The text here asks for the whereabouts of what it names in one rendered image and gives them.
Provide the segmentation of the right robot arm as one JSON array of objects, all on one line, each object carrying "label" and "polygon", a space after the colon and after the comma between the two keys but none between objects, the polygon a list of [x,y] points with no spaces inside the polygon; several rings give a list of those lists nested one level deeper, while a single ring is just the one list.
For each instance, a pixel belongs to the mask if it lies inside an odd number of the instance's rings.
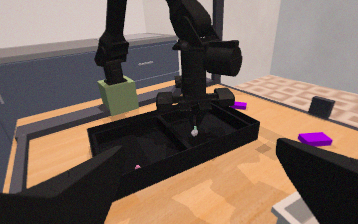
[{"label": "right robot arm", "polygon": [[[221,41],[209,13],[197,0],[166,2],[171,24],[179,38],[172,49],[181,53],[181,71],[188,74],[207,71],[235,77],[243,58],[239,41]],[[96,65],[104,67],[107,85],[127,82],[121,67],[121,63],[126,62],[129,47],[123,35],[126,6],[127,0],[107,0],[106,29],[99,39],[95,56]]]}]

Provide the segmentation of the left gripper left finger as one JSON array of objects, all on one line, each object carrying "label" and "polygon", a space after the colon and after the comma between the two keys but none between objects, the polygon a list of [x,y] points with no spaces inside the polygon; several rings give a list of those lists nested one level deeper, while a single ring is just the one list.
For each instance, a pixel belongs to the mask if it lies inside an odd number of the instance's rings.
[{"label": "left gripper left finger", "polygon": [[104,224],[125,165],[114,146],[16,194],[0,192],[0,224]]}]

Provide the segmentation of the purple flat block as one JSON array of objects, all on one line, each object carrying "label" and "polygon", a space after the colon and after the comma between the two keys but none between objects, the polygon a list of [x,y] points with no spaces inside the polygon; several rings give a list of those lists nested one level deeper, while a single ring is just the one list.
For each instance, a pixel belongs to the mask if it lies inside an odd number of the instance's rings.
[{"label": "purple flat block", "polygon": [[301,143],[311,146],[329,146],[332,144],[332,139],[323,132],[316,133],[302,133],[297,138]]}]

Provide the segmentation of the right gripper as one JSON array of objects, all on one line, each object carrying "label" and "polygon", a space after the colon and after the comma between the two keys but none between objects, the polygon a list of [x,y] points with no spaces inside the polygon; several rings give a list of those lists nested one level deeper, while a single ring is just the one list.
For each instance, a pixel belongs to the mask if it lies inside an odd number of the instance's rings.
[{"label": "right gripper", "polygon": [[172,96],[172,91],[159,92],[156,96],[157,111],[169,111],[173,108],[173,104],[179,104],[179,111],[185,113],[192,129],[194,129],[190,103],[197,102],[196,128],[198,129],[206,113],[212,110],[211,101],[220,100],[219,104],[222,107],[235,105],[235,95],[228,87],[215,88],[214,93],[206,93],[206,71],[196,74],[183,73],[182,71],[181,73],[183,95]]}]

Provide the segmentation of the purple rectangular block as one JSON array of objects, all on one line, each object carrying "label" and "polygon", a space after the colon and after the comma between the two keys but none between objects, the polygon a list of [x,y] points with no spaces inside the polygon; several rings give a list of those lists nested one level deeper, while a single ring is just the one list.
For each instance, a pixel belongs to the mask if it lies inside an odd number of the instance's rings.
[{"label": "purple rectangular block", "polygon": [[232,107],[234,109],[246,110],[246,105],[247,105],[247,103],[244,103],[244,102],[235,102],[235,105],[230,106],[230,107]]}]

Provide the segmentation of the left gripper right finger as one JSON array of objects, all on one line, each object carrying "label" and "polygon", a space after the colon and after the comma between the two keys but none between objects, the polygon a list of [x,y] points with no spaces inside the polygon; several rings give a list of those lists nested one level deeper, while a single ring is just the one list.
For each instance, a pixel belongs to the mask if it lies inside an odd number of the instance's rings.
[{"label": "left gripper right finger", "polygon": [[358,159],[288,138],[275,152],[319,224],[358,224]]}]

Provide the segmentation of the black metal camera frame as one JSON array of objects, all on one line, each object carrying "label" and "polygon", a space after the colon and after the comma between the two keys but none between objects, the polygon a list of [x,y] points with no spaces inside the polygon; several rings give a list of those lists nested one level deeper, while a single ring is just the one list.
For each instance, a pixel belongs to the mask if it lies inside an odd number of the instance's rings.
[{"label": "black metal camera frame", "polygon": [[[223,38],[223,14],[224,14],[224,0],[213,0],[213,17],[212,26],[220,37]],[[221,83],[221,75],[211,74],[211,80],[214,81],[214,85]],[[172,92],[179,91],[181,88],[172,88]]]}]

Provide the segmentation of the grey open-top bin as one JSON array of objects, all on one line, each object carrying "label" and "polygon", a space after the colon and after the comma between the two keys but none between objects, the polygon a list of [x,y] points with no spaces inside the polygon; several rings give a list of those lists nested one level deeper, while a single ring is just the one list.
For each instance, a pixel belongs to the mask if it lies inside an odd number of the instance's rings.
[{"label": "grey open-top bin", "polygon": [[310,209],[296,191],[272,206],[276,224],[318,224]]}]

